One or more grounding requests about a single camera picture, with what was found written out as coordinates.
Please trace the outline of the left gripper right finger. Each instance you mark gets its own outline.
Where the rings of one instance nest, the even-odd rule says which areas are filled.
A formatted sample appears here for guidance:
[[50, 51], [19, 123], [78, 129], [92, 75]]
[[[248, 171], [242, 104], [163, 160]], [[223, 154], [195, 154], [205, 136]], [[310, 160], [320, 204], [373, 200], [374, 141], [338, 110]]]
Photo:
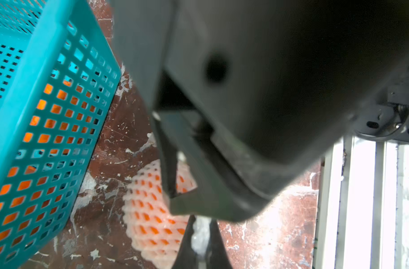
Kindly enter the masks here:
[[210, 240], [207, 247], [208, 269], [232, 269], [216, 220], [210, 223]]

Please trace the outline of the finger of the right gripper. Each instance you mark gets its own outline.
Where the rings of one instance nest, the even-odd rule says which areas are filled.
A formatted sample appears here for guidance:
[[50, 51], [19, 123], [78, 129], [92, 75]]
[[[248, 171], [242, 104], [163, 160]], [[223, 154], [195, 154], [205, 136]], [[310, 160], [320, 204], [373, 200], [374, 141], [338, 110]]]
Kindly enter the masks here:
[[175, 117], [175, 119], [179, 122], [177, 127], [169, 131], [169, 134], [174, 135], [174, 137], [170, 138], [170, 135], [166, 134], [160, 116], [153, 114], [151, 117], [151, 124], [156, 137], [157, 148], [159, 149], [163, 200], [170, 213], [174, 215], [197, 215], [198, 212], [192, 209], [195, 193], [192, 192], [181, 197], [176, 188], [178, 152], [180, 151], [182, 155], [185, 154], [177, 143], [182, 142], [182, 140], [194, 139], [194, 132], [185, 119], [181, 117]]

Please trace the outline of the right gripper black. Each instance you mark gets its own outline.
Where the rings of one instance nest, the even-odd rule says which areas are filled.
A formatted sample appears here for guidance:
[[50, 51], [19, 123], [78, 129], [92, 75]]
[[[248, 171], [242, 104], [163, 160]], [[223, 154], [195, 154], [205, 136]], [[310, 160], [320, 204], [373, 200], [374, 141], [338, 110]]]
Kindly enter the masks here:
[[173, 215], [240, 222], [345, 135], [409, 144], [409, 1], [111, 1]]

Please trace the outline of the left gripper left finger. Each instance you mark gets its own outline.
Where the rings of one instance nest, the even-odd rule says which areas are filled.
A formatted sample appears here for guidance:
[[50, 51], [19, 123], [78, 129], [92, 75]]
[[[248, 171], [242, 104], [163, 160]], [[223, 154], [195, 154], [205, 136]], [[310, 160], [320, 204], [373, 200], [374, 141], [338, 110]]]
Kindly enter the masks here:
[[198, 269], [197, 253], [191, 247], [195, 221], [196, 217], [191, 215], [172, 269]]

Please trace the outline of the orange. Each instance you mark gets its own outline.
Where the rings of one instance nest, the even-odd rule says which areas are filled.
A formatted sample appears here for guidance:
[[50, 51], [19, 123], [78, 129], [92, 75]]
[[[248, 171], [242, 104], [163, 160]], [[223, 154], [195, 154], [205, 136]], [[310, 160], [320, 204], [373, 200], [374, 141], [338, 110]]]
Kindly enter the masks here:
[[123, 196], [123, 222], [132, 247], [157, 269], [170, 269], [177, 258], [189, 216], [174, 216], [163, 199], [160, 161], [129, 178]]
[[104, 121], [100, 96], [67, 77], [46, 84], [23, 142], [32, 159], [90, 155]]
[[14, 164], [0, 188], [0, 268], [18, 267], [65, 226], [77, 180], [64, 163]]

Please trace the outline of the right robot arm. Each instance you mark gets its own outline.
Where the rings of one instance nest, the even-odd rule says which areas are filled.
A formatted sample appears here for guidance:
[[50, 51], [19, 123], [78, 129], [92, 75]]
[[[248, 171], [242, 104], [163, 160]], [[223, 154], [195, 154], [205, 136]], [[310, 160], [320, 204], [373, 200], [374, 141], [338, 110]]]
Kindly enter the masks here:
[[409, 1], [110, 1], [173, 215], [239, 222], [347, 134], [409, 143]]

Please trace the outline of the teal plastic basket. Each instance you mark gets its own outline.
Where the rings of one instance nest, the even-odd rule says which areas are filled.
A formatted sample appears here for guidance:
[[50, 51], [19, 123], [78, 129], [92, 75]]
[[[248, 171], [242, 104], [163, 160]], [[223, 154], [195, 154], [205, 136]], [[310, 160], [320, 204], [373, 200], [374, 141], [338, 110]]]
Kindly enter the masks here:
[[0, 269], [66, 225], [120, 78], [86, 1], [0, 1]]

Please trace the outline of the aluminium front rail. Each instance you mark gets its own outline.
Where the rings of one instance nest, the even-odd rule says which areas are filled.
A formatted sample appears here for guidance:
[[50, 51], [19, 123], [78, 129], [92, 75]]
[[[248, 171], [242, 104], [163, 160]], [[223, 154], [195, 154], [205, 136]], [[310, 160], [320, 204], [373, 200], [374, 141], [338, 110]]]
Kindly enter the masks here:
[[409, 145], [347, 136], [326, 153], [315, 269], [409, 269]]

